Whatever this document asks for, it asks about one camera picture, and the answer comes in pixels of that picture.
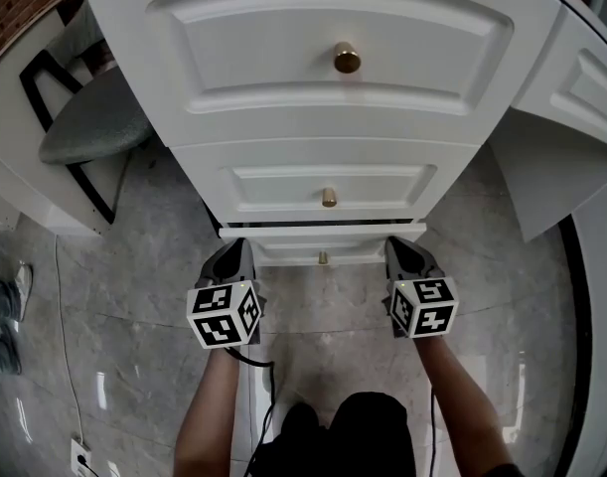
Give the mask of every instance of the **white drawer cabinet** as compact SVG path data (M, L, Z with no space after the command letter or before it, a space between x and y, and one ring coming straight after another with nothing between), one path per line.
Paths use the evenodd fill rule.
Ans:
M220 235L225 241L248 239L258 266L345 265L384 263L387 237L415 241L425 231L425 224L347 225L223 228Z
M566 7L514 107L607 143L607 45Z
M298 136L483 143L557 0L89 0L168 146ZM334 67L348 42L362 63Z
M171 149L222 222L418 219L475 155L472 145L298 138ZM336 205L323 206L332 189Z

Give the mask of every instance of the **electrical outlet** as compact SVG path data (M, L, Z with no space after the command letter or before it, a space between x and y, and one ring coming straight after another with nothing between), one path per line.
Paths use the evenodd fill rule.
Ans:
M91 451L72 438L72 472L76 477L91 477L89 469L77 461L78 456L84 456L86 465L91 466Z

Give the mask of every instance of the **forearm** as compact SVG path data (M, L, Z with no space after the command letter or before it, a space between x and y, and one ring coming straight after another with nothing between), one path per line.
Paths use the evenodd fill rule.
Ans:
M479 476L512 459L493 405L442 338L415 346L438 399L462 476Z
M177 437L175 477L228 477L238 375L237 359L224 349L211 351Z

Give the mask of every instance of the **stool seat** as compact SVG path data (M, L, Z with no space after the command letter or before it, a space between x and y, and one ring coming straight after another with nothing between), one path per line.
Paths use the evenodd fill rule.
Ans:
M86 84L56 116L39 148L44 163L70 165L119 154L154 133L122 71Z

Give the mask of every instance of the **fiducial marker cube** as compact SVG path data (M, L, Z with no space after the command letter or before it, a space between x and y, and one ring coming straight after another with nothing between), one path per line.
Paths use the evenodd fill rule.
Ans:
M245 345L261 317L252 281L209 286L188 292L191 328L204 348Z
M447 334L458 310L452 277L396 281L389 314L410 338Z

